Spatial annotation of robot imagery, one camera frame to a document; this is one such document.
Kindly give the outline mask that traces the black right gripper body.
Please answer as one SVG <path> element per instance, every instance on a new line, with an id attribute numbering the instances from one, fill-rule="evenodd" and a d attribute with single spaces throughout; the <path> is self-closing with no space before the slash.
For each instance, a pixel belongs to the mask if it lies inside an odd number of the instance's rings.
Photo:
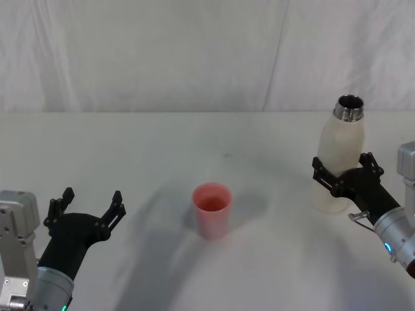
<path id="1" fill-rule="evenodd" d="M 374 225 L 382 215 L 400 204 L 382 186 L 382 168 L 354 168 L 338 177 L 340 197 L 350 199 L 361 212 L 368 212 L 368 220 Z"/>

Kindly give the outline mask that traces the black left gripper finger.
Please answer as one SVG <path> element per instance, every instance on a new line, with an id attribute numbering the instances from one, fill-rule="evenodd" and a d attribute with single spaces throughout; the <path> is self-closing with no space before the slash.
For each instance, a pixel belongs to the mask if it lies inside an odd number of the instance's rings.
<path id="1" fill-rule="evenodd" d="M 50 199 L 49 210 L 47 217 L 43 221 L 45 227 L 52 227 L 53 224 L 57 223 L 58 219 L 64 215 L 68 205 L 72 202 L 75 197 L 75 193 L 71 187 L 67 187 L 62 194 L 61 198 Z"/>
<path id="2" fill-rule="evenodd" d="M 123 197 L 121 191 L 117 190 L 114 192 L 110 207 L 95 225 L 97 227 L 97 239 L 108 240 L 112 230 L 125 215 L 126 209 L 123 204 Z"/>

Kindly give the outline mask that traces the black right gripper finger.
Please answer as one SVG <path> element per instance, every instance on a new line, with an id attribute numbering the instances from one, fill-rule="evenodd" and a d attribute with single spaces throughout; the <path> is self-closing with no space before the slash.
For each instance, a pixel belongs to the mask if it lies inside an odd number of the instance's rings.
<path id="1" fill-rule="evenodd" d="M 359 163 L 371 175 L 380 178 L 384 174 L 384 170 L 380 167 L 371 152 L 362 153 L 359 158 Z"/>
<path id="2" fill-rule="evenodd" d="M 332 197 L 342 197 L 344 190 L 343 181 L 332 175 L 318 157 L 313 157 L 312 167 L 314 169 L 313 179 L 326 188 Z"/>

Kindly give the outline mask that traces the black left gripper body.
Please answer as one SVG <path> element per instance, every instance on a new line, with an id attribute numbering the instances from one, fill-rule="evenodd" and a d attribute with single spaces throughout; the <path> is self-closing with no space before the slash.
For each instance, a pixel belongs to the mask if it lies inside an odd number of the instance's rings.
<path id="1" fill-rule="evenodd" d="M 51 268 L 74 280 L 88 252 L 97 242 L 109 239 L 108 226 L 98 217 L 83 213 L 47 217 L 43 224 L 51 237 L 38 267 Z"/>

